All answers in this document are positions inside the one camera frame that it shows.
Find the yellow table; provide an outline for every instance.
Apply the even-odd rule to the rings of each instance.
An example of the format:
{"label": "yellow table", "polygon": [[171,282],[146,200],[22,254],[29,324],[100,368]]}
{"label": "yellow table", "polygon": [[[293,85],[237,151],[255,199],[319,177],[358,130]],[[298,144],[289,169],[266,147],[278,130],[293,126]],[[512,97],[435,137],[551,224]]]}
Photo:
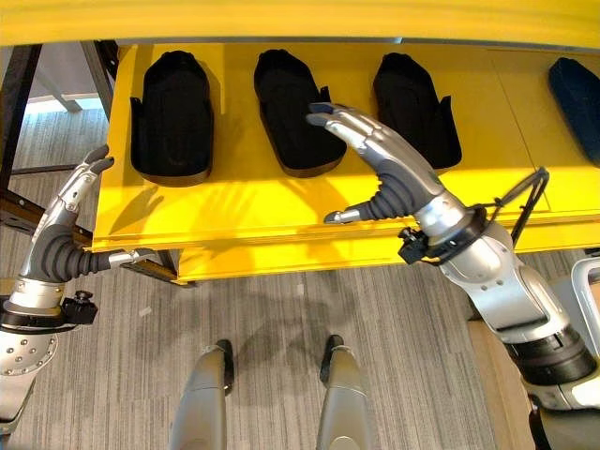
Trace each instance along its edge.
{"label": "yellow table", "polygon": [[[252,85],[258,54],[285,47],[307,62],[335,101],[375,113],[372,80],[385,53],[410,54],[430,72],[440,97],[452,95],[463,159],[442,174],[465,203],[488,202],[540,165],[551,176],[522,249],[600,244],[600,170],[578,148],[548,91],[548,68],[563,53],[474,46],[381,43],[210,43],[122,49],[93,249],[185,248],[179,277],[200,279],[398,262],[405,220],[323,225],[326,213],[358,203],[377,187],[349,150],[333,171],[294,179],[279,168]],[[211,83],[216,111],[215,163],[195,187],[160,187],[129,161],[129,97],[164,52],[194,53]],[[576,58],[600,73],[600,57]],[[585,186],[585,191],[574,189]],[[500,222],[511,226],[519,201]]]}
{"label": "yellow table", "polygon": [[0,45],[98,38],[360,37],[599,48],[599,23],[594,0],[0,1]]}

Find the robotic finger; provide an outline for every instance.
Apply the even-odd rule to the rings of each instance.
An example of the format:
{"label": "robotic finger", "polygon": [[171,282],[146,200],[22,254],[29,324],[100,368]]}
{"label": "robotic finger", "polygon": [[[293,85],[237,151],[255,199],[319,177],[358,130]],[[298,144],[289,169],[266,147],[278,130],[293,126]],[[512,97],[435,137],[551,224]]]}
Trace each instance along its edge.
{"label": "robotic finger", "polygon": [[445,192],[429,163],[393,129],[341,105],[313,103],[310,110],[308,122],[345,141],[382,182],[369,201],[335,211],[325,217],[325,223],[403,218]]}
{"label": "robotic finger", "polygon": [[73,241],[82,199],[114,163],[107,155],[103,145],[75,168],[37,225],[12,295],[0,298],[0,435],[17,426],[36,375],[55,354],[56,334],[96,317],[92,294],[64,298],[65,283],[154,254],[147,248],[91,253]]}
{"label": "robotic finger", "polygon": [[86,155],[83,162],[71,173],[70,177],[46,208],[34,232],[35,243],[40,233],[51,225],[72,227],[79,215],[79,203],[98,176],[114,164],[107,145],[102,145]]}

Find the robotic hand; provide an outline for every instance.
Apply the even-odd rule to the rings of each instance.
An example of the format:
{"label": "robotic hand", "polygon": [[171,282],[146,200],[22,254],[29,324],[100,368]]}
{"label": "robotic hand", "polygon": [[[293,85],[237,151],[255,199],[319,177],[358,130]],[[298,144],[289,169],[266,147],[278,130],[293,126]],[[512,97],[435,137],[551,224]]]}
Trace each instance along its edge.
{"label": "robotic hand", "polygon": [[64,298],[65,283],[150,257],[149,249],[91,253],[73,242],[79,204],[98,176],[113,165],[106,145],[90,152],[51,201],[10,297],[0,299],[0,435],[17,426],[38,371],[52,359],[56,333],[92,323],[98,309],[90,292]]}
{"label": "robotic hand", "polygon": [[369,201],[333,212],[325,223],[414,216],[421,231],[402,231],[400,256],[407,263],[436,258],[442,273],[471,297],[541,411],[543,426],[532,427],[538,447],[598,448],[598,355],[585,347],[548,284],[517,258],[508,231],[487,220],[484,207],[466,207],[448,192],[394,130],[340,105],[315,103],[310,110],[308,122],[354,148],[382,182]]}

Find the metal frame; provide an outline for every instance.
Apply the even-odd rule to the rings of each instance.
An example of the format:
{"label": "metal frame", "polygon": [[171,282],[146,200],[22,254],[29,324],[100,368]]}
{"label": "metal frame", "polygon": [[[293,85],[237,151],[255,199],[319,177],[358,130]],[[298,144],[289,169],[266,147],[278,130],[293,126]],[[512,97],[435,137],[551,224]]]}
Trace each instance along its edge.
{"label": "metal frame", "polygon": [[104,65],[105,59],[100,56],[98,43],[93,40],[82,41],[83,54],[90,68],[92,80],[96,86],[97,94],[102,102],[102,108],[106,118],[111,118],[111,106],[113,105],[113,86],[109,80],[109,74]]}
{"label": "metal frame", "polygon": [[[106,64],[110,59],[111,54],[106,51],[104,51],[102,55],[100,54],[99,49],[102,48],[101,43],[92,41],[82,42],[82,47],[88,64],[94,65],[93,67],[90,67],[90,69],[108,117],[110,115],[110,106],[113,99],[113,88],[108,80],[108,69],[106,69]],[[104,47],[114,48],[114,46],[108,44],[104,44]],[[2,114],[2,147],[0,147],[2,152],[0,154],[2,159],[2,166],[0,167],[0,225],[5,225],[13,230],[26,234],[33,234],[44,213],[44,208],[9,190],[8,181],[10,180],[10,176],[12,174],[69,170],[69,165],[36,167],[16,171],[13,171],[12,169],[15,153],[17,151],[19,134],[21,132],[21,125],[23,123],[25,107],[31,90],[31,84],[36,73],[40,51],[41,44],[14,47],[12,56],[8,62],[5,78],[2,82],[2,89],[0,90],[0,113]],[[73,236],[75,240],[83,246],[90,246],[92,243],[92,233],[82,227],[73,227]],[[124,267],[163,281],[176,280],[177,272],[169,252],[161,251],[159,252],[159,257],[165,265],[151,261],[142,261],[134,264],[124,264]]]}

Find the gray carpet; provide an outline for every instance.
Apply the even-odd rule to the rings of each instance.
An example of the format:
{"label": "gray carpet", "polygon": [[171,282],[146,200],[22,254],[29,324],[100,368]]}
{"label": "gray carpet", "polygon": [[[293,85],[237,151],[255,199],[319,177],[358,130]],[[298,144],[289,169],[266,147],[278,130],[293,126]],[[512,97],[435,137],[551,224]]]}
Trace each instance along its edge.
{"label": "gray carpet", "polygon": [[[101,142],[105,129],[101,115],[88,116],[96,119],[77,128],[85,135],[82,145]],[[66,113],[52,121],[76,122]],[[52,121],[38,118],[37,126],[23,127],[45,144],[25,137],[19,161],[49,163],[38,154],[54,148],[41,124],[62,130],[53,140],[70,142],[63,133],[72,130]],[[73,147],[77,155],[86,150]],[[54,152],[64,159],[53,164],[79,157],[61,145]],[[24,175],[14,177],[11,188],[46,203],[64,178]],[[95,204],[92,195],[82,210],[83,226],[93,226]],[[0,277],[13,277],[27,237],[6,228],[0,234]],[[556,277],[578,256],[552,252],[525,259]],[[334,332],[365,370],[377,448],[495,447],[465,324],[466,296],[435,268],[244,277],[191,289],[121,269],[72,281],[67,293],[80,288],[94,293],[97,321],[60,337],[9,449],[166,448],[188,373],[203,347],[218,338],[232,341],[237,369],[227,398],[229,448],[314,448],[324,395],[319,362]],[[151,312],[142,314],[147,308]]]}

